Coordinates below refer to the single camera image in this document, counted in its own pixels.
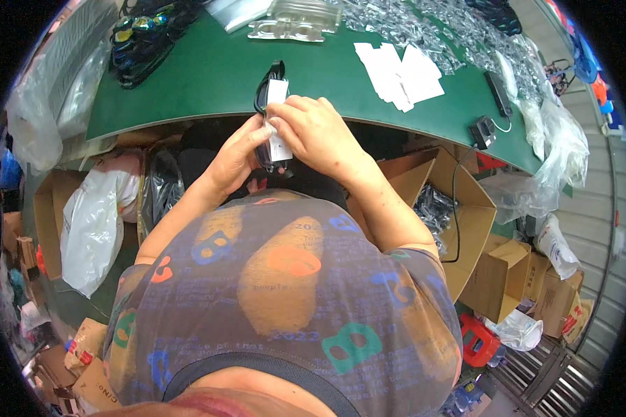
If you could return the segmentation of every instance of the white card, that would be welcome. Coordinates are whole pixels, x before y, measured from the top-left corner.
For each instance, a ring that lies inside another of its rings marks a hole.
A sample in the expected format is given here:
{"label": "white card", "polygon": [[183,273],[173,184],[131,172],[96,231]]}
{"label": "white card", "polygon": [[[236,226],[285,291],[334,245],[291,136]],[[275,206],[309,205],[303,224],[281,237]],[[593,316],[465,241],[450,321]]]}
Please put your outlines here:
{"label": "white card", "polygon": [[[288,85],[286,79],[270,79],[267,84],[267,104],[284,103],[288,95]],[[269,138],[269,151],[272,162],[292,159],[292,150],[277,133]]]}

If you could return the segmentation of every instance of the clear plastic tray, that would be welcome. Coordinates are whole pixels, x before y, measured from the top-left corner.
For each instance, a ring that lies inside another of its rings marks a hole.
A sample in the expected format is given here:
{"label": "clear plastic tray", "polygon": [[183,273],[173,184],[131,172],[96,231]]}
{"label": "clear plastic tray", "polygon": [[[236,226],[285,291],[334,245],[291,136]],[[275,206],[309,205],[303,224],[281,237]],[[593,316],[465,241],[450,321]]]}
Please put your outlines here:
{"label": "clear plastic tray", "polygon": [[258,20],[248,25],[251,39],[294,39],[303,42],[323,42],[322,30],[306,22]]}
{"label": "clear plastic tray", "polygon": [[321,0],[274,0],[267,10],[271,20],[309,23],[328,33],[336,33],[342,15],[340,5]]}

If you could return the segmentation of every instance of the white paper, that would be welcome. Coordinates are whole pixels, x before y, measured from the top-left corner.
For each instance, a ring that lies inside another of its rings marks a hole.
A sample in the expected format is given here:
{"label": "white paper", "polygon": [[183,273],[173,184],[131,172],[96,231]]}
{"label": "white paper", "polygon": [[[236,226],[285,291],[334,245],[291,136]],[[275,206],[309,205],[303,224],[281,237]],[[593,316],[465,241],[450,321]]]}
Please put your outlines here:
{"label": "white paper", "polygon": [[[289,84],[286,79],[270,79],[267,85],[267,104],[284,103]],[[269,138],[269,151],[272,162],[292,159],[292,150],[277,133]]]}
{"label": "white paper", "polygon": [[367,69],[378,96],[402,112],[414,104],[445,94],[436,64],[414,46],[408,46],[403,60],[391,43],[374,49],[370,43],[355,43],[355,52]]}

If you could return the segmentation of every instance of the green workbench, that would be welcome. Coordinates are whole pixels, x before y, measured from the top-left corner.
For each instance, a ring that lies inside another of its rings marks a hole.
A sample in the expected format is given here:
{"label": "green workbench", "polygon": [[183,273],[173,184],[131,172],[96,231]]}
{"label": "green workbench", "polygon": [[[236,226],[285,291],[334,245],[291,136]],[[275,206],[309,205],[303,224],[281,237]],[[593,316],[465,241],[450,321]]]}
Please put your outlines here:
{"label": "green workbench", "polygon": [[[102,77],[93,104],[87,139],[105,138],[147,126],[221,115],[254,113],[253,97],[275,59],[286,64],[290,94],[326,97],[346,120],[422,133],[471,145],[468,126],[488,115],[503,128],[483,71],[473,66],[443,76],[443,96],[415,104],[407,113],[376,94],[355,42],[374,47],[377,33],[359,33],[343,24],[323,43],[249,39],[247,27],[231,35],[207,12],[192,24],[165,61],[140,86],[123,90],[108,73]],[[487,152],[526,172],[541,162],[525,140],[524,121],[515,108],[510,133],[497,131]]]}

